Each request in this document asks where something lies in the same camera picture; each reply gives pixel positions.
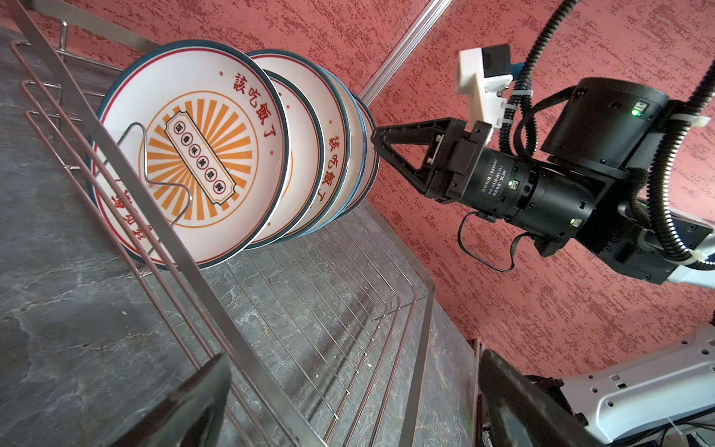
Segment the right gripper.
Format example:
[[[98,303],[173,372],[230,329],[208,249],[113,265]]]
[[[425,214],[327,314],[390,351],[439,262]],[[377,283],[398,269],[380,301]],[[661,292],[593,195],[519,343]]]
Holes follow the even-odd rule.
[[[537,190],[539,169],[485,146],[484,125],[474,133],[458,118],[440,118],[378,127],[372,142],[378,155],[422,196],[443,204],[460,203],[487,220],[516,223]],[[425,146],[420,168],[397,145]]]

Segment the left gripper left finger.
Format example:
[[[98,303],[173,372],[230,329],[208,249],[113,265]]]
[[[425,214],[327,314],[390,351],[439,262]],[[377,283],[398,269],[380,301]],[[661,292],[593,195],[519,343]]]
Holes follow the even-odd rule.
[[[230,379],[225,354],[214,356],[113,445],[217,445]]]

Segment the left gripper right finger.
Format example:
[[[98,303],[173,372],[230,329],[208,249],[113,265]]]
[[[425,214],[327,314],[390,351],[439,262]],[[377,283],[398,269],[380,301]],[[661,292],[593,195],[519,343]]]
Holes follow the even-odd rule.
[[[480,356],[479,388],[491,446],[600,446],[577,420],[491,349]]]

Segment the watermelon print white plate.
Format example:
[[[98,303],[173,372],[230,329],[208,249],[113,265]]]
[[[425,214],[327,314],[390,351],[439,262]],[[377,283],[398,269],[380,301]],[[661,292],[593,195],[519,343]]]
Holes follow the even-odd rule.
[[[357,195],[367,158],[366,127],[363,113],[346,85],[328,70],[324,77],[333,84],[337,109],[333,117],[336,123],[320,116],[320,125],[325,131],[326,162],[320,179],[318,197],[313,202],[317,209],[304,233],[310,234],[336,219],[347,209]]]

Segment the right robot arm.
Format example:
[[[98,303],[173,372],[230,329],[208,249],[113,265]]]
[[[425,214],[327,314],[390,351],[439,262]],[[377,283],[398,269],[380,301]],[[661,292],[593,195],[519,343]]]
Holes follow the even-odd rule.
[[[521,229],[543,257],[576,241],[621,275],[712,288],[712,272],[668,259],[638,197],[679,103],[592,77],[545,98],[524,120],[555,105],[562,113],[543,143],[544,161],[522,145],[493,150],[489,124],[456,118],[381,127],[372,142],[421,195]]]

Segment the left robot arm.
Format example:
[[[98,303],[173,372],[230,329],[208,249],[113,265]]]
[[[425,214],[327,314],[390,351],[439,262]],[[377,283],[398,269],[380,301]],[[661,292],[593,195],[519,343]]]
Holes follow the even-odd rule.
[[[476,446],[703,446],[714,430],[714,324],[582,377],[522,376],[493,350],[479,361]],[[116,446],[214,446],[231,374],[215,356]]]

